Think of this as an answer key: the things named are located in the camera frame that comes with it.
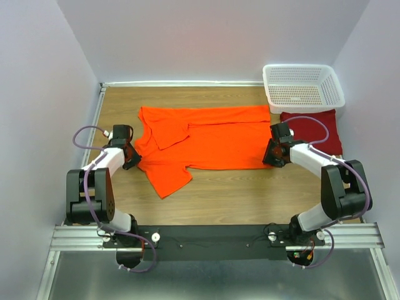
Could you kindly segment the orange t shirt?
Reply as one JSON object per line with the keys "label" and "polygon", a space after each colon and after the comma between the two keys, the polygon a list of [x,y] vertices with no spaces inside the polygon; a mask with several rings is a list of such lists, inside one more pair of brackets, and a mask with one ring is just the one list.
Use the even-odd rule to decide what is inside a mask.
{"label": "orange t shirt", "polygon": [[142,170],[160,198],[191,181],[190,168],[266,169],[271,138],[267,105],[217,108],[141,107],[144,132],[135,142]]}

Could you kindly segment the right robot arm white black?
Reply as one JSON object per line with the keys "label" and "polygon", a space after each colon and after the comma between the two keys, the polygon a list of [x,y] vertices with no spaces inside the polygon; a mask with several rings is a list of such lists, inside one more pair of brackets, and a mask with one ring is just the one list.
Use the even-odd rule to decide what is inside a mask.
{"label": "right robot arm white black", "polygon": [[360,218],[373,206],[363,164],[345,161],[316,149],[319,141],[296,140],[286,122],[270,126],[271,138],[262,162],[282,168],[292,163],[321,180],[320,203],[291,218],[287,237],[303,244],[316,231],[339,221]]}

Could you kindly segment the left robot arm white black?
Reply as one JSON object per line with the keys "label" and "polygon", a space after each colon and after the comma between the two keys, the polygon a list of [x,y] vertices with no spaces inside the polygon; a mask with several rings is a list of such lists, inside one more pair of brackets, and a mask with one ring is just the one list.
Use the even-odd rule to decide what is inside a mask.
{"label": "left robot arm white black", "polygon": [[123,246],[145,245],[139,236],[138,224],[131,214],[116,208],[112,176],[118,169],[128,170],[138,165],[141,156],[132,145],[134,129],[130,125],[114,125],[112,131],[101,131],[108,142],[103,147],[83,146],[72,138],[75,146],[98,150],[99,155],[80,169],[66,175],[66,220],[68,224],[90,225],[105,232],[105,236]]}

